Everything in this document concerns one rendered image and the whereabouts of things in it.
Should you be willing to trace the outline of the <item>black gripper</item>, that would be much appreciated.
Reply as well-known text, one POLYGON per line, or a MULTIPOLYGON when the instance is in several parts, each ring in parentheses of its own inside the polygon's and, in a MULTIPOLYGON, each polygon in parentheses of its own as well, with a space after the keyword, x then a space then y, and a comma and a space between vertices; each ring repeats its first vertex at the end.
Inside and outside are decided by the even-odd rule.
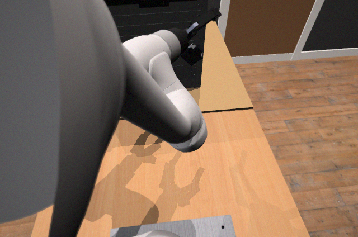
POLYGON ((220 17, 222 14, 217 8, 211 8, 203 15, 198 17, 197 19, 190 22, 189 25, 182 29, 178 28, 171 28, 168 31, 172 32, 178 38, 180 45, 181 45, 181 53, 184 53, 187 49, 188 44, 191 42, 190 39, 197 34, 197 32, 208 24, 210 21, 215 22, 216 18, 220 17), (189 28, 188 28, 189 27, 189 28), (192 32, 194 34, 192 34, 192 32))

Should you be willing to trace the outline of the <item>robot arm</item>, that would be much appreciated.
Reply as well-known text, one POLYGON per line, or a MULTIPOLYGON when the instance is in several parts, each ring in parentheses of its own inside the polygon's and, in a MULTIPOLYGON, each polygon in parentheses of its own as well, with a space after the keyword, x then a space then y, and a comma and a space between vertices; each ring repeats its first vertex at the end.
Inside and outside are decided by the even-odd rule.
POLYGON ((0 224, 54 205, 48 237, 77 237, 120 118, 199 149, 206 122, 172 63, 203 51, 180 55, 168 30, 121 43, 104 0, 0 0, 0 224))

